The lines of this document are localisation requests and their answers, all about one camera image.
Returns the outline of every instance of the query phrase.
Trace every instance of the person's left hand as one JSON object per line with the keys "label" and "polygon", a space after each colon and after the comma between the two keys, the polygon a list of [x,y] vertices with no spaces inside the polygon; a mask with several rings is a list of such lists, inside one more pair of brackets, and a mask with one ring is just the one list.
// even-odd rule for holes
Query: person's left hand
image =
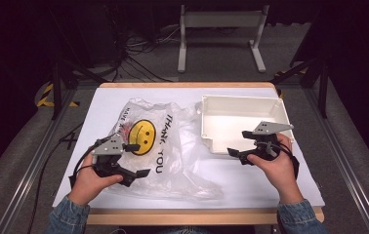
{"label": "person's left hand", "polygon": [[[93,155],[89,154],[85,157],[81,168],[92,164]],[[81,169],[71,192],[68,194],[68,199],[77,205],[87,206],[88,203],[95,199],[103,189],[114,183],[121,182],[122,180],[122,175],[99,177],[92,167]]]}

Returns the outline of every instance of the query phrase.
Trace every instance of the yellow smiley face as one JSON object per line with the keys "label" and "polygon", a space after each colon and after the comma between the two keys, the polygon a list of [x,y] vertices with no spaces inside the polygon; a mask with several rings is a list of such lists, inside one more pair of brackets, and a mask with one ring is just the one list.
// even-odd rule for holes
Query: yellow smiley face
{"label": "yellow smiley face", "polygon": [[129,133],[129,144],[139,144],[140,149],[134,151],[136,155],[144,155],[153,147],[156,139],[156,129],[148,120],[141,120],[134,124]]}

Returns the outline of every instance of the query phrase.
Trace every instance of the clear plastic bag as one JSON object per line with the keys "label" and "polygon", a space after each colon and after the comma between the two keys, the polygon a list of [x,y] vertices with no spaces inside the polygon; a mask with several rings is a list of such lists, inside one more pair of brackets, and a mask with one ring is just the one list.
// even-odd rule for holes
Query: clear plastic bag
{"label": "clear plastic bag", "polygon": [[151,169],[130,187],[120,184],[105,191],[151,199],[219,199],[218,184],[197,174],[200,139],[198,103],[181,109],[175,103],[152,104],[132,98],[121,111],[110,135],[118,133],[125,143],[138,143],[135,152],[124,152],[121,167],[135,172]]}

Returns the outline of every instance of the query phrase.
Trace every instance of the white tray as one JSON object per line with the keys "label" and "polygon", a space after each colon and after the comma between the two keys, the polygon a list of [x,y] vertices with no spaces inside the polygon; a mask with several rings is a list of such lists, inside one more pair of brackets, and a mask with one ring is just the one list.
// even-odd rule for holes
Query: white tray
{"label": "white tray", "polygon": [[[212,153],[227,154],[227,148],[240,151],[256,148],[243,138],[242,131],[253,131],[261,121],[290,124],[281,98],[202,97],[203,142]],[[294,141],[291,130],[281,132]]]}

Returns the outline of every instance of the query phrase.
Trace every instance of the hand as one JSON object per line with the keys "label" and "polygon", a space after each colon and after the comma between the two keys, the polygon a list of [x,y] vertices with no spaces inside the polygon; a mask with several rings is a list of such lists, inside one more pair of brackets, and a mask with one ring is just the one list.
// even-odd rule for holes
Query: hand
{"label": "hand", "polygon": [[[292,151],[290,139],[283,134],[276,135],[278,140]],[[248,160],[265,172],[269,182],[278,190],[281,204],[304,201],[304,197],[295,180],[294,166],[285,152],[280,151],[279,156],[272,161],[264,160],[254,154],[248,155]]]}
{"label": "hand", "polygon": [[[93,155],[89,154],[85,157],[81,168],[92,164]],[[81,169],[71,192],[68,194],[68,199],[77,205],[87,206],[103,189],[112,184],[121,182],[121,180],[123,180],[122,175],[99,177],[92,167]]]}

